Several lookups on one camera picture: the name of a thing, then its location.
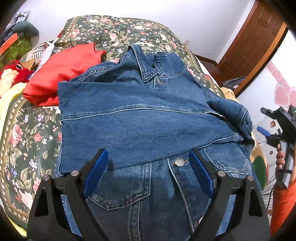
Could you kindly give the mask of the orange right sleeve forearm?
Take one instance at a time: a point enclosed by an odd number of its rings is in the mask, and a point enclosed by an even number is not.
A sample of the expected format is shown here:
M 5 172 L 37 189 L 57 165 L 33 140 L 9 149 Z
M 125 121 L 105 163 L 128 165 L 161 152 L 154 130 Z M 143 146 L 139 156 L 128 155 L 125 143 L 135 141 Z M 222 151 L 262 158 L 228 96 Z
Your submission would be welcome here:
M 271 217 L 270 230 L 274 236 L 281 225 L 287 219 L 289 213 L 295 205 L 295 180 L 289 184 L 287 190 L 280 189 L 278 186 L 273 191 L 273 213 Z

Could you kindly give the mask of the right hand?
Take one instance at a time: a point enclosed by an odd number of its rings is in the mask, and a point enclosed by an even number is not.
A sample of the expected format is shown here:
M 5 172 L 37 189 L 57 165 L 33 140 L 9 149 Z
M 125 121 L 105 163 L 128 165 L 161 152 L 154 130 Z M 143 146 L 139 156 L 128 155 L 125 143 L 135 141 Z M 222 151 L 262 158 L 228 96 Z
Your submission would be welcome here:
M 276 184 L 280 189 L 287 190 L 295 180 L 295 145 L 281 141 L 276 154 Z

